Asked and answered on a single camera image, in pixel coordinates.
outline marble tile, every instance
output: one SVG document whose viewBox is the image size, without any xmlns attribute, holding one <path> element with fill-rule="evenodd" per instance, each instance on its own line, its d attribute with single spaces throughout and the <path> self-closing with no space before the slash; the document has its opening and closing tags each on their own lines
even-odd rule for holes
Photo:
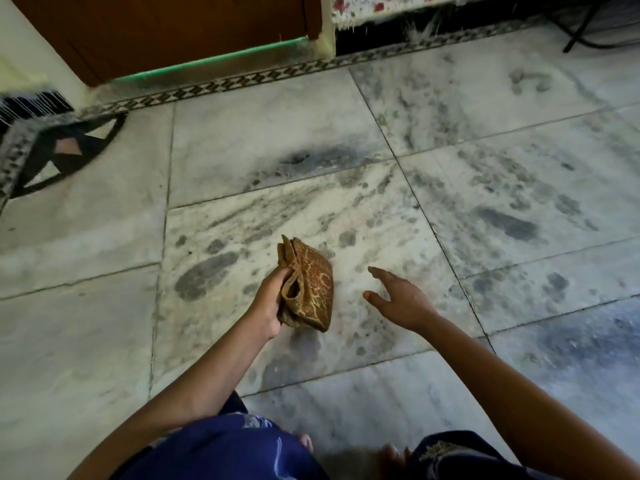
<svg viewBox="0 0 640 480">
<path fill-rule="evenodd" d="M 329 467 L 336 458 L 375 451 L 386 443 L 413 449 L 423 437 L 452 429 L 473 430 L 515 460 L 480 405 L 435 351 L 243 400 L 250 412 L 281 428 L 309 434 L 316 456 Z"/>
<path fill-rule="evenodd" d="M 535 53 L 552 62 L 580 85 L 583 92 L 619 107 L 640 102 L 640 46 L 594 50 L 576 44 L 571 52 L 562 49 L 567 35 L 554 25 L 518 32 L 520 40 Z M 615 43 L 640 37 L 638 25 L 592 34 L 599 43 Z"/>
<path fill-rule="evenodd" d="M 351 69 L 396 156 L 594 111 L 562 71 L 518 33 L 415 52 Z"/>
<path fill-rule="evenodd" d="M 0 300 L 0 477 L 66 478 L 146 402 L 158 268 Z"/>
<path fill-rule="evenodd" d="M 632 104 L 631 106 L 621 107 L 616 113 L 627 120 L 627 122 L 640 131 L 640 104 Z"/>
<path fill-rule="evenodd" d="M 399 161 L 459 277 L 640 233 L 640 134 L 613 112 Z"/>
<path fill-rule="evenodd" d="M 503 360 L 640 461 L 640 299 L 500 332 Z"/>
<path fill-rule="evenodd" d="M 482 330 L 395 161 L 292 182 L 169 212 L 160 285 L 154 393 L 246 310 L 277 262 L 281 234 L 333 263 L 331 329 L 284 327 L 239 386 L 246 395 L 426 350 L 362 298 L 382 290 L 367 265 L 425 290 L 472 336 Z"/>
<path fill-rule="evenodd" d="M 640 294 L 640 239 L 613 242 L 461 281 L 487 333 Z"/>
<path fill-rule="evenodd" d="M 130 113 L 85 168 L 10 200 L 0 216 L 0 298 L 160 262 L 173 106 Z"/>
<path fill-rule="evenodd" d="M 170 205 L 393 155 L 347 69 L 177 103 Z"/>
</svg>

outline black and white border tile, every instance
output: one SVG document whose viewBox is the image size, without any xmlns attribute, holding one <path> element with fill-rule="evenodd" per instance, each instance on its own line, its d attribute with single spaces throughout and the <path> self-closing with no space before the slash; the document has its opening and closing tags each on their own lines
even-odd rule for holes
<svg viewBox="0 0 640 480">
<path fill-rule="evenodd" d="M 532 27 L 542 23 L 542 19 L 535 17 L 526 21 L 510 20 L 475 29 L 436 35 L 418 42 L 405 42 L 386 47 L 375 48 L 365 52 L 344 55 L 331 60 L 316 60 L 295 64 L 288 67 L 254 72 L 236 77 L 226 77 L 204 84 L 196 84 L 179 89 L 172 89 L 160 93 L 121 100 L 117 102 L 87 107 L 76 113 L 44 116 L 30 120 L 18 120 L 7 131 L 0 144 L 0 213 L 6 204 L 13 187 L 24 167 L 31 147 L 40 131 L 52 126 L 68 125 L 85 121 L 98 116 L 118 114 L 144 107 L 181 101 L 213 93 L 233 91 L 276 80 L 290 79 L 300 75 L 322 72 L 339 67 L 350 66 L 363 62 L 386 59 L 396 55 L 409 54 L 420 50 L 443 47 L 470 40 L 484 39 L 495 35 L 506 34 Z"/>
</svg>

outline left hand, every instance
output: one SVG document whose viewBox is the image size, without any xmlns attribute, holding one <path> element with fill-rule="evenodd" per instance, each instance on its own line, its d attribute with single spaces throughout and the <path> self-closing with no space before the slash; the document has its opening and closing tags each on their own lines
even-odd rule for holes
<svg viewBox="0 0 640 480">
<path fill-rule="evenodd" d="M 284 282 L 293 273 L 290 267 L 278 266 L 262 280 L 260 288 L 245 316 L 256 320 L 267 335 L 267 339 L 274 338 L 280 331 L 278 308 L 280 307 L 280 290 Z"/>
</svg>

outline door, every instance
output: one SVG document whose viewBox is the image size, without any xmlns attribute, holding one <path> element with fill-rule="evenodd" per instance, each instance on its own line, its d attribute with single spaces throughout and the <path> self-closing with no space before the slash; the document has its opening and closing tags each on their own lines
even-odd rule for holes
<svg viewBox="0 0 640 480">
<path fill-rule="evenodd" d="M 311 32 L 318 31 L 320 17 L 319 0 L 12 1 L 89 86 L 308 34 L 317 37 Z"/>
</svg>

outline right hand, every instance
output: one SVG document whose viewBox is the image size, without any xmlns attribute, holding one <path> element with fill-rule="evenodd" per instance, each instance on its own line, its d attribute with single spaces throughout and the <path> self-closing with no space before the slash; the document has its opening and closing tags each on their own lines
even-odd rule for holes
<svg viewBox="0 0 640 480">
<path fill-rule="evenodd" d="M 420 288 L 412 282 L 379 267 L 369 266 L 369 272 L 385 286 L 390 301 L 374 291 L 365 291 L 362 295 L 389 321 L 407 330 L 418 331 L 425 318 L 438 314 Z"/>
</svg>

